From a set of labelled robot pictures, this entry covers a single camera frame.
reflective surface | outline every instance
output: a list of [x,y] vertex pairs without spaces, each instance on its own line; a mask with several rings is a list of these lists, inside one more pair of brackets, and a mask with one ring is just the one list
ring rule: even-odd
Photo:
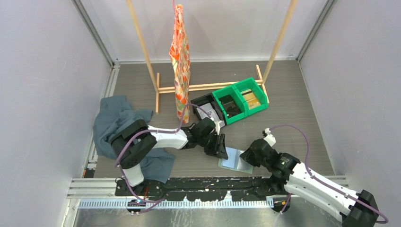
[[300,197],[280,215],[272,209],[180,209],[152,210],[133,215],[126,210],[79,209],[76,227],[340,227],[341,223]]

blue cloth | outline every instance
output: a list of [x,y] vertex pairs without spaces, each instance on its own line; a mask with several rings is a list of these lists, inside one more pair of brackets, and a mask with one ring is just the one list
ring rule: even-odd
[[[110,140],[136,120],[143,119],[148,123],[152,115],[151,110],[133,110],[125,96],[102,98],[100,112],[93,125],[97,155],[116,159]],[[155,148],[140,162],[140,168],[145,179],[165,183],[173,169],[173,163],[174,155],[166,153],[163,148]]]

white wall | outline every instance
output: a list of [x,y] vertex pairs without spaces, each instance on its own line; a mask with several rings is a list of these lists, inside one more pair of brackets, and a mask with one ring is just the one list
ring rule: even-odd
[[338,174],[401,221],[401,2],[337,1],[302,59]]
[[0,226],[54,227],[110,67],[70,0],[0,2]]
[[[144,61],[125,0],[81,0],[119,61]],[[183,5],[192,60],[268,59],[290,0],[176,0]],[[298,56],[326,0],[300,0],[278,58]],[[172,0],[133,0],[151,60],[170,60]]]

metal floor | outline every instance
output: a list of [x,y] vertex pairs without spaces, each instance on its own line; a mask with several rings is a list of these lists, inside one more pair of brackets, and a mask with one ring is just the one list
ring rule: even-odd
[[[259,64],[263,73],[266,61],[191,63],[190,84],[240,81],[248,77],[258,79],[256,64]],[[174,72],[170,63],[152,64],[152,66],[155,74],[160,72],[162,87],[174,86]],[[226,134],[226,147],[245,150],[252,141],[262,137],[265,128],[285,123],[295,124],[309,137],[310,167],[322,175],[333,175],[298,63],[275,61],[266,81],[266,90],[270,100],[267,110],[222,128],[221,132]],[[212,90],[192,91],[189,93],[190,100],[210,92]],[[141,108],[155,110],[156,95],[146,64],[122,65],[114,95],[126,95],[134,110]],[[149,124],[160,128],[176,128],[179,124],[176,113],[174,93],[161,94],[159,114],[154,114]],[[190,121],[197,122],[196,116],[191,114]],[[304,160],[306,143],[297,130],[289,127],[277,128],[273,131],[273,135],[277,139],[274,148],[278,152],[286,152]],[[246,173],[219,168],[218,159],[203,154],[201,147],[189,150],[166,148],[166,151],[176,157],[171,173],[174,177],[249,176]],[[114,160],[99,156],[95,177],[120,176],[120,171],[113,168],[113,164]],[[270,174],[265,168],[254,168],[252,175]]]

gray-blue fabric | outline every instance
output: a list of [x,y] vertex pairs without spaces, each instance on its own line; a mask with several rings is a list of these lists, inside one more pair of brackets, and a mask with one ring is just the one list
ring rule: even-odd
[[[93,125],[97,155],[116,159],[109,140],[136,120],[143,119],[148,123],[152,115],[152,110],[133,110],[125,96],[102,98],[100,112]],[[163,148],[152,149],[140,162],[144,178],[165,183],[173,169],[174,159],[174,155],[166,153]]]

